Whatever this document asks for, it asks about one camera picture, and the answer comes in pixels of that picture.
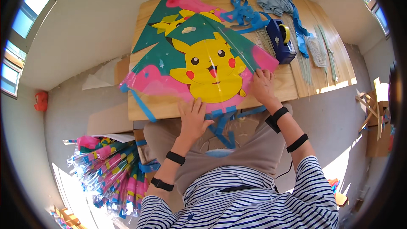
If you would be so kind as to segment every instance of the person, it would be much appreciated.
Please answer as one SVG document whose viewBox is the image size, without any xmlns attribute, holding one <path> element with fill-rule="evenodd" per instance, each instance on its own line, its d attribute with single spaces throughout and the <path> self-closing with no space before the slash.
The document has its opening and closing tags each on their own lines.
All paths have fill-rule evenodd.
<svg viewBox="0 0 407 229">
<path fill-rule="evenodd" d="M 204 120 L 206 104 L 200 98 L 179 104 L 181 125 L 174 119 L 146 125 L 145 139 L 161 167 L 142 201 L 138 228 L 337 226 L 332 188 L 307 136 L 274 96 L 273 81 L 270 71 L 257 69 L 252 94 L 273 118 L 282 114 L 276 120 L 280 132 L 261 122 L 252 138 L 226 157 L 210 157 L 196 146 L 214 123 Z M 296 172 L 292 194 L 274 188 L 285 144 Z M 176 213 L 168 206 L 174 184 L 185 205 Z"/>
</svg>

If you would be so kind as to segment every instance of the beige pants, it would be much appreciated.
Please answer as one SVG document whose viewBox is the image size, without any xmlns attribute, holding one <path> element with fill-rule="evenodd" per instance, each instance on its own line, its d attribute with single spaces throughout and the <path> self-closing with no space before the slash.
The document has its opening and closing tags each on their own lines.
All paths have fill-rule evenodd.
<svg viewBox="0 0 407 229">
<path fill-rule="evenodd" d="M 284 106 L 292 114 L 291 105 L 284 104 Z M 257 126 L 253 127 L 251 137 L 236 151 L 222 158 L 211 157 L 201 152 L 202 146 L 208 143 L 208 140 L 214 138 L 213 133 L 207 129 L 186 155 L 185 164 L 177 171 L 175 184 L 179 193 L 182 195 L 188 186 L 201 175 L 225 165 L 246 166 L 270 176 L 275 176 L 285 146 L 285 140 L 281 133 L 277 134 L 264 122 L 268 116 L 267 111 L 249 115 L 246 120 L 254 119 L 257 122 Z M 234 121 L 228 122 L 225 128 L 232 129 L 231 125 L 235 123 Z M 145 126 L 144 137 L 160 163 L 163 163 L 165 156 L 171 150 L 180 132 L 180 118 L 163 119 L 154 123 L 149 122 Z M 239 130 L 234 130 L 234 134 L 238 136 Z"/>
</svg>

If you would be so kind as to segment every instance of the right hand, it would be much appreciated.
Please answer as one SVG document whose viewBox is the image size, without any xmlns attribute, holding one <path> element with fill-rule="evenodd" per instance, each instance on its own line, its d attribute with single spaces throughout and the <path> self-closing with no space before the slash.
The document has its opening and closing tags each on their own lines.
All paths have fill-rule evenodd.
<svg viewBox="0 0 407 229">
<path fill-rule="evenodd" d="M 205 133 L 206 128 L 214 123 L 213 120 L 205 120 L 206 103 L 202 103 L 201 98 L 196 101 L 191 99 L 187 104 L 178 103 L 178 110 L 181 115 L 180 138 L 189 145 L 194 144 Z"/>
<path fill-rule="evenodd" d="M 268 69 L 256 69 L 253 74 L 252 94 L 261 104 L 270 103 L 277 98 L 274 96 L 274 74 Z"/>
</svg>

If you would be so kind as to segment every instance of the table surface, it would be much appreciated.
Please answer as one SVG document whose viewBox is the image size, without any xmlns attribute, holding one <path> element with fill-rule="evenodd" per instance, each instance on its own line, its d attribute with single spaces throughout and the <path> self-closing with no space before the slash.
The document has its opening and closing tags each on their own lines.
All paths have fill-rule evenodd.
<svg viewBox="0 0 407 229">
<path fill-rule="evenodd" d="M 230 3 L 230 0 L 201 1 L 206 4 L 222 8 L 228 12 L 234 9 L 233 5 Z M 262 8 L 256 3 L 257 0 L 247 1 L 255 11 L 262 11 Z M 141 32 L 143 31 L 145 25 L 150 19 L 151 14 L 155 10 L 159 2 L 160 0 L 150 0 L 141 4 L 135 26 L 131 50 L 133 50 L 135 44 L 137 43 L 137 40 L 141 35 Z M 338 32 L 334 28 L 332 22 L 329 20 L 328 16 L 321 8 L 321 6 L 309 0 L 293 0 L 293 3 L 298 9 L 302 25 L 306 29 L 308 29 L 310 33 L 313 33 L 315 35 L 313 27 L 314 25 L 320 24 L 324 28 L 329 46 L 334 53 L 338 82 L 336 85 L 333 83 L 330 67 L 328 67 L 328 74 L 326 76 L 323 68 L 319 68 L 314 65 L 314 63 L 312 62 L 312 55 L 310 54 L 312 85 L 308 85 L 304 81 L 300 69 L 300 64 L 297 58 L 295 58 L 290 64 L 278 65 L 278 68 L 274 71 L 274 74 L 276 76 L 276 97 L 278 97 L 280 101 L 288 101 L 356 84 L 356 78 L 353 71 L 352 63 L 350 62 L 345 46 L 341 38 L 339 37 Z M 270 14 L 270 16 L 272 18 L 281 18 L 274 14 Z M 258 38 L 256 32 L 251 32 L 243 35 L 251 40 L 253 43 L 262 47 L 261 41 Z M 152 45 L 131 54 L 130 71 L 154 46 L 155 45 Z M 177 101 L 179 100 L 177 97 L 165 96 L 165 98 L 163 98 L 162 96 L 146 95 L 139 91 L 136 92 L 157 119 L 180 116 L 177 108 Z M 237 109 L 245 109 L 256 107 L 259 105 L 261 104 L 257 102 L 253 96 L 248 94 L 243 102 L 237 106 Z M 131 92 L 129 92 L 128 112 L 129 120 L 147 120 L 147 117 L 136 103 Z"/>
</svg>

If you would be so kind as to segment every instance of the navy striped shirt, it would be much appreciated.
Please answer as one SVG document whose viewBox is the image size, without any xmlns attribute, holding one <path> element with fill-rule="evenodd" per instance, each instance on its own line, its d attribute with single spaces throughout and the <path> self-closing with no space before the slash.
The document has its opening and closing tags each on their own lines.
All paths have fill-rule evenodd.
<svg viewBox="0 0 407 229">
<path fill-rule="evenodd" d="M 222 193 L 227 187 L 254 186 Z M 138 228 L 335 228 L 338 211 L 331 186 L 315 156 L 297 168 L 293 193 L 274 191 L 274 179 L 243 166 L 223 166 L 185 191 L 185 208 L 172 213 L 157 196 L 141 204 Z"/>
</svg>

